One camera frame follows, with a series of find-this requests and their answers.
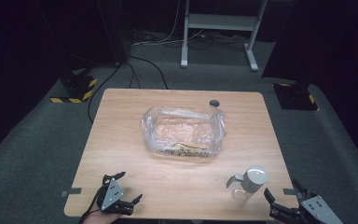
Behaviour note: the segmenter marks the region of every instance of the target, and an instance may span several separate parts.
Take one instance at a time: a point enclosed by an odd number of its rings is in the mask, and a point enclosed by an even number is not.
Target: white shelf
[[[188,15],[188,28],[253,31],[256,17],[225,15]]]

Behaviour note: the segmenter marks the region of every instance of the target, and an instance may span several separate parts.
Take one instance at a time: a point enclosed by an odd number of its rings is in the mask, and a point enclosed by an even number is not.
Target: clear plastic bag
[[[213,106],[153,107],[145,112],[142,127],[148,149],[175,156],[215,156],[226,136],[225,115]]]

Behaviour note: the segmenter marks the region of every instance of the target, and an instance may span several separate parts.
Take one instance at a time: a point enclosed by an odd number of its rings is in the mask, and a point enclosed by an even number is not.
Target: cable
[[[153,66],[155,66],[155,67],[159,70],[159,73],[161,74],[161,78],[162,78],[162,81],[164,82],[165,88],[166,88],[167,90],[169,90],[168,85],[167,85],[167,82],[165,81],[165,77],[164,77],[164,75],[162,74],[161,69],[159,69],[159,67],[158,67],[157,65],[155,65],[154,63],[152,63],[152,62],[150,62],[150,61],[148,61],[148,60],[146,60],[146,59],[142,59],[142,58],[138,58],[138,57],[134,57],[134,56],[130,56],[130,58],[137,59],[137,60],[141,60],[141,61],[150,63],[150,64],[152,64]]]
[[[126,62],[126,65],[128,65],[129,68],[132,70],[132,77],[131,77],[129,89],[131,88],[131,83],[133,81],[133,77],[135,77],[135,79],[138,81],[138,89],[141,89],[141,83],[139,82],[138,76],[136,75],[135,69],[133,69],[132,64],[130,64],[130,62]]]
[[[91,204],[89,205],[89,209],[87,209],[87,211],[83,214],[83,216],[80,218],[80,220],[78,221],[78,224],[82,224],[84,222],[84,220],[86,220],[86,218],[89,216],[89,214],[97,212],[101,209],[97,209],[95,211],[90,212],[92,206],[94,205],[95,201],[97,201],[98,195],[100,194],[101,190],[103,189],[103,186],[101,186],[98,190],[97,193],[95,194],[94,198],[92,199]]]
[[[230,42],[225,42],[225,41],[217,41],[216,39],[214,40],[215,44],[238,44],[238,43],[243,43],[245,41],[247,41],[247,38],[238,38],[238,39],[231,39]]]
[[[192,49],[196,49],[196,50],[202,50],[202,49],[207,49],[207,48],[209,48],[212,44],[214,44],[214,39],[213,39],[213,37],[211,36],[211,35],[209,35],[208,34],[208,39],[205,39],[205,41],[203,41],[203,42],[208,42],[208,40],[212,40],[210,43],[209,43],[209,45],[207,45],[206,47],[203,47],[203,48],[194,48],[194,47],[192,47],[190,44],[188,44],[188,46],[190,47],[190,48],[192,48]]]
[[[116,68],[116,70],[101,84],[101,86],[103,86],[103,84],[105,84],[105,82],[106,82],[107,80],[109,80],[109,79],[118,71],[118,69],[120,68],[120,66],[121,66],[121,63],[118,65],[118,67]],[[87,107],[87,114],[89,115],[89,121],[91,122],[91,124],[94,123],[94,121],[92,120],[91,115],[90,115],[91,102],[92,102],[92,99],[93,99],[94,96],[95,96],[95,93],[97,93],[97,91],[101,88],[101,86],[99,86],[98,89],[91,95],[91,98],[89,98],[89,106]]]
[[[199,31],[198,33],[196,33],[195,35],[189,37],[187,40],[194,38],[195,36],[199,35],[201,32],[203,31],[203,29],[201,31]],[[131,45],[131,46],[140,46],[140,45],[166,45],[166,44],[171,44],[171,43],[176,43],[176,42],[183,42],[183,39],[177,39],[177,40],[172,40],[172,41],[167,41],[167,42],[145,42],[144,44],[137,44],[137,45]]]
[[[43,9],[42,9],[42,7],[41,7],[40,4],[39,4],[39,1],[38,1],[38,0],[35,0],[35,2],[36,2],[36,4],[37,4],[37,7],[39,8],[40,13],[42,14],[43,20],[44,20],[46,26],[48,27],[49,32],[51,33],[51,36],[52,36],[52,38],[53,38],[54,43],[57,45],[57,47],[58,47],[59,49],[61,49],[61,50],[64,51],[65,53],[71,55],[72,57],[78,58],[78,59],[80,59],[80,60],[82,60],[82,61],[84,61],[84,62],[93,63],[93,64],[96,64],[96,65],[99,65],[99,66],[103,66],[103,67],[113,67],[113,65],[103,64],[103,63],[96,63],[96,62],[93,62],[93,61],[91,61],[91,60],[82,58],[82,57],[80,57],[80,56],[78,56],[78,55],[72,53],[71,51],[65,49],[63,46],[61,46],[61,45],[60,45],[60,42],[59,42],[58,39],[57,39],[57,36],[54,34],[53,29],[51,28],[50,24],[48,23],[48,19],[46,18],[46,15],[45,15],[45,13],[43,12]]]
[[[156,42],[150,42],[150,41],[137,42],[137,43],[131,44],[131,46],[138,46],[138,45],[144,45],[144,44],[153,44],[153,43],[161,43],[161,42],[164,42],[164,41],[168,40],[172,36],[172,34],[173,34],[173,32],[175,31],[175,28],[176,28],[176,23],[178,21],[178,15],[179,15],[179,6],[180,6],[180,0],[178,0],[178,6],[176,8],[176,16],[175,16],[175,22],[173,24],[173,28],[171,30],[171,33],[167,37],[165,37],[163,39],[160,39],[160,40],[158,40]]]
[[[179,45],[176,45],[176,46],[170,46],[168,44],[164,44],[165,47],[167,48],[171,48],[171,49],[177,49],[177,48],[181,48],[183,44],[179,44]]]
[[[101,208],[98,208],[98,209],[96,209],[96,210],[94,210],[94,211],[92,211],[92,212],[89,212],[90,214],[91,213],[94,213],[94,212],[98,212],[98,211],[100,211],[101,210]]]

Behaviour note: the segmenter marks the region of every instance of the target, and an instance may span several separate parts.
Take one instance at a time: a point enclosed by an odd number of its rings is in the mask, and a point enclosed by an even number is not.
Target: black cable
[[[211,35],[209,33],[206,33],[204,35],[198,35],[195,38],[193,38],[194,41],[200,42],[200,43],[206,43],[209,41],[213,41],[213,38],[211,38]]]
[[[87,211],[83,214],[83,216],[80,218],[78,224],[82,224],[84,222],[84,220],[86,220],[86,218],[89,216],[89,214],[94,213],[96,211],[99,211],[100,209],[97,209],[95,211],[90,212],[90,209],[92,208],[92,206],[94,205],[95,201],[97,201],[98,195],[100,194],[100,191],[102,190],[103,186],[101,186],[98,190],[97,193],[95,194],[94,198],[92,199],[91,204],[89,205],[89,209],[87,209]]]
[[[121,66],[121,64],[118,65],[117,69],[112,73],[112,75],[110,75],[110,76],[103,82],[103,84],[105,84],[105,82],[106,82],[107,80],[109,80],[109,79],[118,71],[118,69],[120,68],[120,66]],[[92,102],[92,99],[93,99],[94,96],[95,96],[95,93],[97,93],[97,91],[101,88],[101,86],[99,86],[99,87],[97,88],[97,90],[96,90],[96,91],[91,95],[91,97],[89,98],[89,106],[88,106],[88,108],[87,108],[87,114],[89,115],[89,121],[91,122],[91,124],[94,123],[94,121],[92,120],[91,115],[90,115],[91,102]]]
[[[178,49],[182,47],[182,44],[179,44],[177,46],[170,46],[169,44],[163,44],[165,47],[167,48],[171,48],[171,49]]]
[[[135,43],[132,43],[131,45],[132,46],[147,45],[147,44],[154,44],[154,43],[162,43],[164,41],[169,40],[170,37],[172,36],[173,32],[175,31],[175,28],[176,28],[176,23],[177,23],[178,14],[179,14],[180,1],[181,0],[178,0],[178,3],[177,3],[175,22],[173,24],[173,28],[172,28],[171,33],[169,35],[167,35],[166,37],[161,38],[160,40],[153,40],[153,41],[150,41],[150,42],[149,41],[135,42]]]
[[[131,81],[130,81],[130,85],[129,85],[129,89],[131,88],[131,84],[133,81],[133,78],[135,77],[136,81],[138,82],[138,89],[141,89],[141,83],[139,82],[138,76],[135,72],[135,69],[133,69],[132,64],[130,64],[130,62],[126,62],[126,65],[129,66],[129,68],[132,70],[132,76],[131,76]]]
[[[230,42],[225,42],[225,41],[214,41],[215,44],[227,44],[227,45],[230,45],[230,44],[239,44],[239,43],[243,43],[245,41],[247,41],[248,39],[246,38],[238,38],[238,39],[232,39]]]
[[[209,43],[209,45],[207,45],[206,47],[203,47],[203,48],[195,48],[195,47],[193,47],[193,46],[191,46],[190,44],[187,44],[190,48],[192,48],[192,49],[196,49],[196,50],[202,50],[202,49],[207,49],[207,48],[209,48],[212,44],[214,44],[214,39],[213,39],[213,37],[211,36],[211,35],[209,35],[208,34],[208,37],[209,38],[202,38],[202,39],[205,39],[205,41],[202,41],[202,42],[208,42],[209,40],[211,40],[211,42]]]
[[[152,63],[152,62],[150,62],[150,61],[148,61],[148,60],[146,60],[146,59],[142,59],[142,58],[138,58],[138,57],[134,57],[134,56],[130,56],[130,58],[137,59],[137,60],[141,60],[141,61],[150,63],[150,64],[152,64],[153,66],[155,66],[155,67],[159,70],[159,73],[161,74],[161,78],[162,78],[162,81],[164,82],[165,88],[166,88],[167,90],[169,90],[168,85],[167,85],[167,82],[165,81],[165,77],[164,77],[164,75],[162,74],[161,69],[159,69],[159,67],[158,67],[157,65],[155,65],[154,63]]]
[[[82,57],[80,57],[80,56],[78,56],[78,55],[72,53],[71,51],[65,49],[63,46],[61,46],[61,45],[60,45],[60,42],[59,42],[58,39],[57,39],[57,36],[54,34],[53,29],[52,29],[51,26],[50,26],[50,23],[48,22],[48,19],[46,18],[45,13],[43,12],[42,7],[41,7],[40,4],[39,4],[39,1],[35,0],[35,2],[36,2],[36,4],[37,4],[37,7],[39,8],[40,13],[42,14],[43,20],[44,20],[46,26],[48,27],[49,32],[51,33],[51,36],[52,36],[52,38],[53,38],[54,43],[57,45],[57,47],[58,47],[59,49],[61,49],[61,50],[64,51],[65,53],[71,55],[72,57],[78,58],[78,59],[80,59],[80,60],[82,60],[82,61],[84,61],[84,62],[93,63],[93,64],[96,64],[96,65],[99,65],[99,66],[103,66],[103,67],[113,67],[113,65],[103,64],[103,63],[96,63],[96,62],[93,62],[93,61],[91,61],[91,60],[82,58]]]

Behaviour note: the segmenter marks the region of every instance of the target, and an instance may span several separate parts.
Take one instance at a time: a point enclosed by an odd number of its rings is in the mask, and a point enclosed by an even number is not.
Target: jar lid
[[[268,176],[262,166],[253,165],[243,175],[241,183],[243,189],[249,193],[255,193],[267,182]]]

